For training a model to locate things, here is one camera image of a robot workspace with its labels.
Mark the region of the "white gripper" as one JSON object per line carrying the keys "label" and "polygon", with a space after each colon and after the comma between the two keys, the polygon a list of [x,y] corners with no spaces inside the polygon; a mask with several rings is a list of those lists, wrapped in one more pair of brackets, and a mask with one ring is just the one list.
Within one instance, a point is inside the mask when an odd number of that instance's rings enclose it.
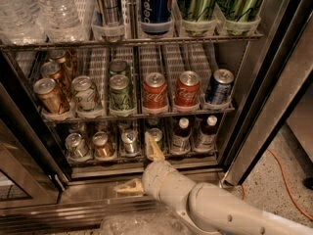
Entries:
{"label": "white gripper", "polygon": [[169,162],[157,144],[154,136],[145,132],[146,156],[150,163],[142,180],[134,178],[116,185],[114,191],[125,194],[144,194],[165,203],[173,210],[184,210],[189,193],[196,182],[180,173]]}

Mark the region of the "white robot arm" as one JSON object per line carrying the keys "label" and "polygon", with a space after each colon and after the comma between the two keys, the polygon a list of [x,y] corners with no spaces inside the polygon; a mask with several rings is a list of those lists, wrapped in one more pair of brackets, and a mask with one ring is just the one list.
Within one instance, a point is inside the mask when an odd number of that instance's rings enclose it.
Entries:
{"label": "white robot arm", "polygon": [[313,235],[312,193],[300,180],[312,172],[302,143],[282,127],[252,167],[243,195],[227,173],[186,170],[167,161],[147,165],[142,175],[115,187],[146,194],[168,205],[197,235]]}

